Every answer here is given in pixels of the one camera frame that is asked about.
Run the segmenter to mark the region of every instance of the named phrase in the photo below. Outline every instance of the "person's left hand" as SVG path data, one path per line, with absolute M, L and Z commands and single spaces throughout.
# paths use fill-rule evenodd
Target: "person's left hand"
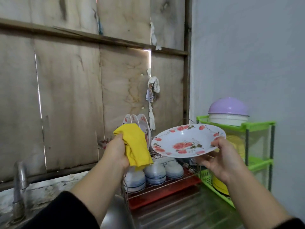
M 116 135 L 115 138 L 108 143 L 103 157 L 104 156 L 105 158 L 110 159 L 110 162 L 121 165 L 124 170 L 129 167 L 129 161 L 125 155 L 125 144 L 122 134 Z

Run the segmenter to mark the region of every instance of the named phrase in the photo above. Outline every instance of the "red tray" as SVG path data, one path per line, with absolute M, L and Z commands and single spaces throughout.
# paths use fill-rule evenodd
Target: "red tray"
M 141 192 L 130 194 L 128 196 L 129 208 L 135 210 L 198 183 L 201 183 L 201 180 L 184 168 L 184 175 L 180 180 L 167 179 L 160 186 L 147 185 Z

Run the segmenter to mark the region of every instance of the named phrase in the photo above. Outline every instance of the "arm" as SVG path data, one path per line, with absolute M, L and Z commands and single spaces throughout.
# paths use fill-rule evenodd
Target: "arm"
M 97 165 L 71 189 L 71 193 L 85 204 L 99 225 L 129 166 L 122 138 L 122 134 L 117 135 L 108 144 Z
M 246 228 L 274 228 L 292 218 L 255 179 L 230 142 L 220 137 L 211 144 L 220 148 L 219 153 L 215 153 L 214 158 L 203 155 L 196 160 L 227 185 Z

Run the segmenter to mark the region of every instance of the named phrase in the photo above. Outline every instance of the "white plate with red roses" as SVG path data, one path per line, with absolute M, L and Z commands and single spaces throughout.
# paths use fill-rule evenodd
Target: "white plate with red roses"
M 205 124 L 182 125 L 159 133 L 152 140 L 152 149 L 158 154 L 173 158 L 191 158 L 215 150 L 211 142 L 223 136 L 224 130 Z

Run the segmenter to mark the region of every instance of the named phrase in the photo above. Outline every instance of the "green shelf rack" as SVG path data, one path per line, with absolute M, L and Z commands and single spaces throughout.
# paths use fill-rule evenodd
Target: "green shelf rack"
M 268 173 L 268 190 L 271 191 L 272 187 L 272 171 L 273 171 L 273 156 L 274 156 L 274 139 L 275 139 L 275 121 L 268 121 L 268 122 L 245 122 L 242 123 L 241 126 L 231 126 L 231 125 L 223 125 L 223 124 L 216 124 L 209 121 L 209 116 L 197 116 L 196 118 L 197 123 L 207 124 L 207 125 L 215 125 L 223 130 L 231 130 L 236 132 L 244 132 L 246 134 L 246 143 L 245 143 L 245 164 L 248 169 L 252 172 L 256 172 L 262 169 L 269 168 Z M 271 139 L 270 139 L 270 154 L 269 158 L 266 160 L 249 157 L 249 134 L 250 132 L 261 131 L 261 130 L 268 130 L 271 127 Z M 216 193 L 219 197 L 225 200 L 228 204 L 234 207 L 231 198 L 225 196 L 218 192 L 212 184 L 212 177 L 208 169 L 203 170 L 199 173 L 199 177 L 201 181 L 214 193 Z

